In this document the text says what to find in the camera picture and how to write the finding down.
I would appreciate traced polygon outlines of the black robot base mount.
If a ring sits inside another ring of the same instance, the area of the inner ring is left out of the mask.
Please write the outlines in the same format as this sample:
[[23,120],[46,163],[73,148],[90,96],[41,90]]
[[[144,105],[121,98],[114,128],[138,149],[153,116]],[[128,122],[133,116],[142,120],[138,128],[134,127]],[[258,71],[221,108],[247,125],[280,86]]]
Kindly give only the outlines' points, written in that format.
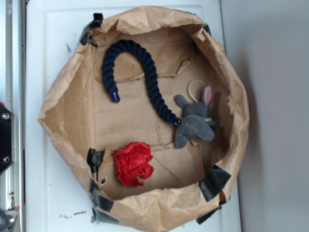
[[0,102],[0,175],[14,162],[13,155],[13,119],[14,115]]

